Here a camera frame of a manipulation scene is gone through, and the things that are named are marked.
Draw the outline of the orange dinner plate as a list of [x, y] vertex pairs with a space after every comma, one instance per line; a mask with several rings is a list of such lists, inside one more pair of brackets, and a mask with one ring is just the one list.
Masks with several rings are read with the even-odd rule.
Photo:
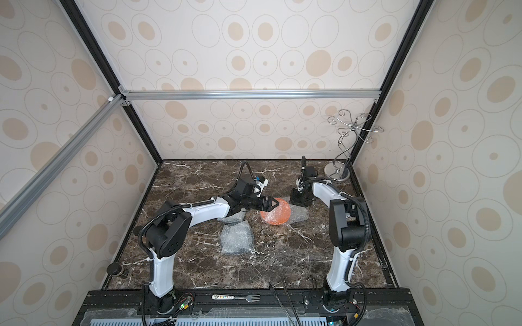
[[270, 212], [260, 211], [262, 220], [270, 225], [281, 225], [285, 224], [290, 220], [291, 207], [287, 200], [283, 198], [277, 198], [279, 206]]

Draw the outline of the bubble wrap sheet around orange plate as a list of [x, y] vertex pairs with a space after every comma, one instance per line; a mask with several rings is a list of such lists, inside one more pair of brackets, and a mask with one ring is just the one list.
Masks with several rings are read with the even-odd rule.
[[295, 224], [309, 219], [307, 208], [291, 205], [290, 198], [276, 198], [279, 205], [270, 212], [260, 211], [261, 219], [270, 225]]

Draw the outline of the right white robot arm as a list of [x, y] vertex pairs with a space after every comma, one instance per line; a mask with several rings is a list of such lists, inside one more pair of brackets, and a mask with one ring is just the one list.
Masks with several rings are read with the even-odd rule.
[[367, 205], [361, 197], [353, 197], [336, 188], [329, 179], [320, 178], [314, 167], [301, 158], [300, 177], [290, 194], [290, 204], [308, 207], [316, 200], [329, 209], [328, 233], [334, 246], [333, 260], [324, 282], [324, 302], [339, 300], [353, 288], [364, 289], [361, 283], [352, 283], [356, 260], [370, 240], [371, 225]]

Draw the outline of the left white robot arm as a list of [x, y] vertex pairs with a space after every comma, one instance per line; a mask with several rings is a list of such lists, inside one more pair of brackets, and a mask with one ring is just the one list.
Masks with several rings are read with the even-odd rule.
[[226, 193], [196, 203], [167, 201], [140, 229], [138, 244], [148, 255], [149, 262], [145, 298], [152, 300], [157, 312], [165, 315], [175, 306], [173, 264], [189, 229], [250, 209], [271, 212], [279, 206], [279, 201], [262, 194], [268, 183], [265, 177], [255, 176], [247, 162], [242, 162], [235, 183]]

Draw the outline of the black round knob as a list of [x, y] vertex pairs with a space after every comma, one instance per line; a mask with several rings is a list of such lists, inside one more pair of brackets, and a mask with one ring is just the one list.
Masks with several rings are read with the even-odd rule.
[[106, 273], [112, 277], [120, 277], [120, 278], [128, 278], [129, 271], [120, 263], [114, 262], [111, 263], [106, 268]]

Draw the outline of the black base platform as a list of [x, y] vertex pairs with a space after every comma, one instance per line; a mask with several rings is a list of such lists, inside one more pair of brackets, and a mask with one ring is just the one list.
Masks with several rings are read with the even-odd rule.
[[[259, 294], [259, 302], [212, 300]], [[175, 306], [156, 311], [142, 290], [91, 291], [73, 325], [422, 325], [407, 289], [354, 290], [327, 310], [316, 289], [179, 290]]]

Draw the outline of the aluminium rail back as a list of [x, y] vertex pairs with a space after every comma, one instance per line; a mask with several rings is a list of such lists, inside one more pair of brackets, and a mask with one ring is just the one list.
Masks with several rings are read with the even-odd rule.
[[137, 91], [123, 95], [131, 101], [142, 100], [273, 100], [273, 99], [378, 99], [379, 89], [323, 90], [198, 90]]

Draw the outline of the aluminium rail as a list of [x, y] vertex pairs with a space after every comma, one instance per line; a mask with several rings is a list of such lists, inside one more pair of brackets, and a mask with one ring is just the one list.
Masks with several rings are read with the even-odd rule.
[[1, 238], [4, 238], [57, 175], [70, 163], [112, 112], [123, 105], [122, 95], [113, 95], [68, 142], [38, 171], [1, 210]]
[[123, 95], [131, 101], [142, 100], [273, 100], [273, 99], [378, 99], [379, 89], [323, 90], [198, 90], [137, 91]]

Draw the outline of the black frame post back right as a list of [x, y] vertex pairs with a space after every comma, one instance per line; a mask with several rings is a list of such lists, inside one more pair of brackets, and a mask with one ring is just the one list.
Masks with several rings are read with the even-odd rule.
[[375, 120], [377, 119], [379, 112], [381, 111], [387, 96], [389, 95], [394, 82], [406, 60], [407, 55], [409, 54], [411, 48], [413, 47], [414, 41], [416, 40], [422, 25], [425, 22], [426, 17], [429, 14], [433, 6], [433, 0], [421, 0], [418, 3], [417, 9], [414, 12], [414, 15], [406, 28], [406, 32], [404, 37], [402, 38], [401, 43], [399, 44], [398, 50], [393, 58], [390, 68], [387, 71], [385, 79], [383, 80], [383, 84], [381, 85], [380, 91], [381, 94], [376, 103], [371, 107], [369, 112], [370, 119], [367, 120], [364, 124], [363, 131], [360, 133], [360, 139], [358, 139], [352, 149], [351, 157], [349, 160], [349, 165], [353, 165], [358, 157], [358, 154], [361, 152], [365, 141], [370, 137], [371, 132], [369, 131], [371, 127], [373, 127]]

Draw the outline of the black frame post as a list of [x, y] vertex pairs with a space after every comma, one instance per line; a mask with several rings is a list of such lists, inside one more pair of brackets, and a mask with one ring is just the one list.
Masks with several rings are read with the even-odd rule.
[[94, 59], [98, 69], [102, 73], [111, 90], [116, 95], [121, 95], [125, 100], [123, 109], [127, 117], [130, 119], [130, 122], [137, 131], [139, 138], [143, 141], [146, 149], [152, 156], [153, 161], [155, 161], [155, 163], [160, 166], [163, 163], [163, 159], [161, 158], [159, 151], [153, 144], [153, 141], [146, 131], [141, 119], [139, 118], [137, 111], [131, 104], [130, 100], [127, 100], [126, 96], [122, 92], [122, 89], [120, 88], [122, 86], [120, 80], [116, 76], [106, 55], [103, 53], [103, 50], [96, 40], [96, 37], [92, 33], [91, 28], [88, 26], [86, 19], [80, 12], [80, 7], [75, 1], [61, 0], [59, 3], [63, 7], [69, 20], [72, 22], [72, 25], [80, 36], [80, 39], [83, 41], [91, 57]]
[[407, 55], [409, 54], [411, 48], [413, 47], [414, 41], [416, 40], [422, 25], [425, 22], [426, 17], [429, 14], [433, 6], [433, 0], [421, 0], [418, 3], [417, 9], [414, 12], [414, 15], [406, 28], [406, 32], [404, 37], [402, 38], [401, 43], [399, 44], [398, 50], [393, 58], [390, 68], [387, 71], [385, 79], [383, 80], [383, 84], [381, 85], [380, 91], [381, 94], [376, 103], [371, 107], [369, 112], [370, 119], [367, 120], [364, 124], [363, 131], [360, 133], [360, 139], [358, 139], [352, 149], [351, 157], [349, 160], [349, 165], [353, 165], [358, 157], [358, 154], [361, 152], [365, 141], [370, 137], [371, 132], [369, 131], [371, 127], [373, 127], [375, 120], [377, 119], [379, 112], [381, 111], [387, 96], [389, 95], [394, 82], [406, 60]]

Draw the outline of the aluminium rail left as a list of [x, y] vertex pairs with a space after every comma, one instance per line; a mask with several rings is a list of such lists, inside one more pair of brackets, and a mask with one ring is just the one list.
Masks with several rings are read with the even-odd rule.
[[38, 171], [1, 210], [1, 238], [4, 238], [57, 175], [70, 163], [112, 112], [123, 105], [122, 95], [113, 95], [68, 142]]

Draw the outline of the black frame post back left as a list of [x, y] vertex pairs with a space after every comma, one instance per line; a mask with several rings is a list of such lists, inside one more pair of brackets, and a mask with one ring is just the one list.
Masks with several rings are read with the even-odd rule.
[[146, 131], [141, 119], [139, 118], [137, 111], [131, 104], [130, 100], [127, 100], [126, 96], [122, 92], [122, 89], [120, 88], [122, 86], [120, 80], [116, 76], [106, 55], [103, 53], [103, 50], [96, 40], [96, 37], [92, 33], [91, 28], [88, 26], [86, 19], [80, 12], [80, 7], [75, 1], [61, 0], [59, 3], [63, 7], [69, 20], [72, 22], [72, 25], [80, 36], [80, 39], [83, 41], [91, 57], [94, 59], [98, 69], [102, 73], [111, 90], [116, 95], [121, 95], [125, 100], [123, 109], [127, 117], [130, 119], [130, 122], [137, 131], [139, 138], [143, 141], [146, 149], [152, 156], [153, 161], [155, 161], [155, 163], [160, 166], [163, 163], [163, 159], [161, 158], [159, 151], [153, 144], [153, 141]]

